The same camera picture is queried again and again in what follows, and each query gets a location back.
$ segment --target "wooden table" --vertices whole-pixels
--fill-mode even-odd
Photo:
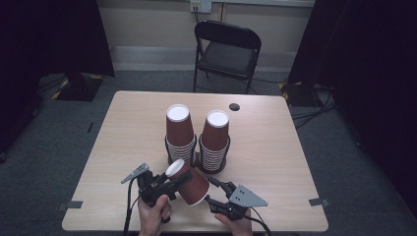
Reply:
[[[164,145],[166,109],[176,103],[190,108],[194,131],[203,130],[206,115],[221,109],[230,117],[231,145],[225,169],[214,175],[220,181],[242,184],[268,202],[257,207],[271,231],[326,231],[328,222],[322,206],[311,206],[318,198],[300,141],[280,96],[207,94],[180,92],[118,91],[104,119],[73,201],[62,223],[70,231],[122,231],[127,206],[128,184],[120,181],[146,162],[154,174],[168,167]],[[240,105],[231,111],[230,103]],[[137,197],[136,184],[132,199]],[[224,192],[211,186],[210,196],[226,202]],[[171,221],[164,232],[221,232],[206,202],[188,206],[177,194],[171,202]],[[130,230],[141,228],[137,208]],[[253,222],[254,231],[264,231]]]

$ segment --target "paper cup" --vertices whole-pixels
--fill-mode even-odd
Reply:
[[[208,113],[203,128],[202,142],[206,149],[219,151],[227,146],[229,116],[225,111],[212,110]]]
[[[195,148],[197,144],[197,137],[194,136],[193,141],[184,146],[184,147],[177,147],[171,145],[167,138],[165,138],[165,147],[168,153],[168,164],[172,164],[177,159],[183,159],[186,163],[194,166],[195,164]]]
[[[174,161],[166,169],[165,174],[172,181],[178,179],[188,170],[190,170],[192,178],[178,188],[178,193],[192,207],[200,203],[209,193],[209,181],[182,159]]]
[[[203,146],[203,137],[200,136],[200,153],[197,166],[206,174],[218,174],[226,166],[226,155],[230,147],[230,137],[227,137],[227,145],[222,151],[210,151]]]
[[[175,104],[166,110],[166,139],[177,147],[189,145],[194,138],[190,110],[186,105]]]

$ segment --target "black tape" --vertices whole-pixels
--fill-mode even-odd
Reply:
[[[311,207],[318,206],[318,205],[321,205],[323,207],[327,207],[327,206],[330,205],[330,203],[327,200],[321,200],[320,198],[311,199],[311,200],[309,200],[309,202],[310,202]]]
[[[81,208],[82,205],[83,201],[69,201],[65,204],[60,204],[56,209],[59,211],[65,211],[67,208]]]

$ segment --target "wall outlet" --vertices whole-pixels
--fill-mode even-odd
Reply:
[[[211,1],[191,0],[190,12],[194,13],[196,9],[199,13],[211,13]]]
[[[202,8],[202,1],[200,0],[191,0],[190,1],[190,12],[194,13],[196,9],[199,10]]]
[[[211,2],[210,1],[202,1],[202,13],[211,13]]]

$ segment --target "black curtain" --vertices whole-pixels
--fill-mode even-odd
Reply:
[[[416,7],[316,0],[289,82],[334,88],[360,144],[417,216]]]
[[[0,151],[43,76],[68,70],[114,77],[95,0],[0,0]]]

